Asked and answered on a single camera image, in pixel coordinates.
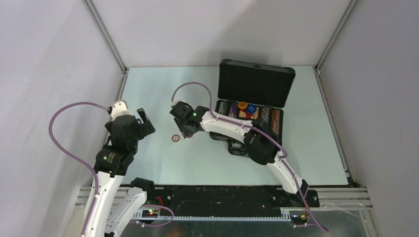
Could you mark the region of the black poker set case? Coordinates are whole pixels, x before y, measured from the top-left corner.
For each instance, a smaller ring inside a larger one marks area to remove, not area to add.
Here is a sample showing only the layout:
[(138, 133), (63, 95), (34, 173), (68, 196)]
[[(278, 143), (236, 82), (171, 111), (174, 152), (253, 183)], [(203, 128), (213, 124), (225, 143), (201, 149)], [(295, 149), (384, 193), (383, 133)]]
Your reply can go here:
[[(255, 105), (260, 112), (257, 119), (261, 119), (260, 114), (262, 108), (269, 108), (270, 117), (267, 124), (271, 128), (272, 110), (280, 110), (280, 135), (276, 137), (273, 134), (276, 141), (282, 144), (283, 107), (286, 104), (295, 76), (295, 69), (291, 67), (223, 59), (219, 64), (218, 101), (215, 112), (218, 113), (221, 101), (228, 102), (228, 113), (230, 103), (232, 102), (247, 102), (248, 104)], [(239, 110), (238, 108), (236, 119), (239, 119)]]

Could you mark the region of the blue round dealer button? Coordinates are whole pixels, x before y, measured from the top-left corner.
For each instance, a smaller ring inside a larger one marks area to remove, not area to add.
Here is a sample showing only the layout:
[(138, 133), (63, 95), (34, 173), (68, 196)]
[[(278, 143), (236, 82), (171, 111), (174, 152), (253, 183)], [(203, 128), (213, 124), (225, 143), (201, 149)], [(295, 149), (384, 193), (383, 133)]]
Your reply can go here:
[(254, 114), (257, 111), (258, 107), (252, 104), (248, 104), (248, 106), (246, 107), (246, 111), (249, 114)]

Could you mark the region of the orange round button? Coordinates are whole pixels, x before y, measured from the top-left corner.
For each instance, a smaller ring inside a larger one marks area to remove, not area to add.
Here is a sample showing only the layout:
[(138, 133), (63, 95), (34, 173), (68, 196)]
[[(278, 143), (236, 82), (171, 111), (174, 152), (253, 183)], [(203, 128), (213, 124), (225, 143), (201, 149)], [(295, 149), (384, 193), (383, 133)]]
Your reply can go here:
[(237, 104), (238, 108), (241, 110), (245, 110), (248, 107), (248, 103), (247, 102), (240, 102)]

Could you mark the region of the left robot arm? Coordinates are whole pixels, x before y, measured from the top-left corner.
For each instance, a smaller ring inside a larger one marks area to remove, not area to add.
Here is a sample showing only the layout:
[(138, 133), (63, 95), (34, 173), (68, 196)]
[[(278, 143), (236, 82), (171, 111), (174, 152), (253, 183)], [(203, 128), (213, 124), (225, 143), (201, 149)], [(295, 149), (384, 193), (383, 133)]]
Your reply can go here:
[(143, 108), (137, 109), (137, 113), (139, 118), (127, 109), (113, 107), (112, 121), (105, 124), (109, 136), (96, 155), (93, 169), (97, 181), (88, 198), (89, 209), (81, 233), (83, 237), (116, 237), (140, 206), (155, 202), (154, 182), (135, 178), (130, 183), (125, 200), (113, 215), (109, 214), (118, 188), (138, 151), (138, 142), (156, 131)]

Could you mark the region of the red Texas Hold'em card deck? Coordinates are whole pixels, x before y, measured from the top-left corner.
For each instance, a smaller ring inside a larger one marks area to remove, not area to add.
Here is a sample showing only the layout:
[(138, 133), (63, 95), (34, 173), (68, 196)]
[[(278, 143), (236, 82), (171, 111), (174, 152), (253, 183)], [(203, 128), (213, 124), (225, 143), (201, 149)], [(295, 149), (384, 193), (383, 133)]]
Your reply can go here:
[(239, 119), (247, 119), (247, 120), (255, 120), (259, 117), (259, 109), (256, 109), (254, 113), (249, 113), (246, 110), (239, 110), (238, 118)]

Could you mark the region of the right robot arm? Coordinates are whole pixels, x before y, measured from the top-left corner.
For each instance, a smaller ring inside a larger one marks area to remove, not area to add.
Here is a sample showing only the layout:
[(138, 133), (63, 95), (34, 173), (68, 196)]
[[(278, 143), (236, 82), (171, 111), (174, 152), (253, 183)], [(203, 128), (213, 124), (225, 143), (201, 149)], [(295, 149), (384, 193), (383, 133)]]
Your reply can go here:
[(245, 145), (252, 161), (267, 166), (280, 181), (287, 193), (288, 202), (301, 206), (307, 200), (308, 184), (287, 161), (287, 151), (276, 141), (270, 126), (258, 118), (240, 120), (221, 115), (213, 110), (197, 106), (193, 108), (183, 100), (171, 102), (170, 114), (184, 138), (199, 131), (218, 133)]

